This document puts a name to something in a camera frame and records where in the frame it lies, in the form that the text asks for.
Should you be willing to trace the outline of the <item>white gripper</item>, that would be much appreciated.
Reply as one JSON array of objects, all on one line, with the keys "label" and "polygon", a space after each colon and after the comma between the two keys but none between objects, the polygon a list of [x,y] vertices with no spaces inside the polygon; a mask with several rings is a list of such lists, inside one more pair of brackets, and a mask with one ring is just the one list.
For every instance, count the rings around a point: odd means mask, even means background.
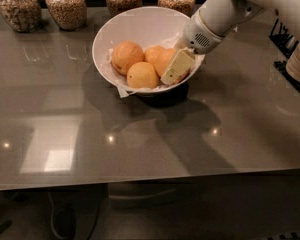
[{"label": "white gripper", "polygon": [[195,55],[192,49],[197,54],[207,54],[222,41],[223,38],[209,29],[200,11],[197,10],[185,25],[182,39],[179,39],[174,45],[176,49],[180,50],[175,53],[166,67],[161,76],[161,82],[165,85],[180,82],[195,64]]}]

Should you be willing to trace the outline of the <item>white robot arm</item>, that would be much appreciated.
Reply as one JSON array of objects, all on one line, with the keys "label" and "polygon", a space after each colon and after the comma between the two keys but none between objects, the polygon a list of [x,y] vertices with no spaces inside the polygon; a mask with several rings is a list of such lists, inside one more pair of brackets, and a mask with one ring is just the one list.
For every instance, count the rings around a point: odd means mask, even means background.
[{"label": "white robot arm", "polygon": [[274,13],[299,42],[286,70],[300,82],[300,0],[206,0],[187,21],[176,46],[207,54],[237,25],[264,9]]}]

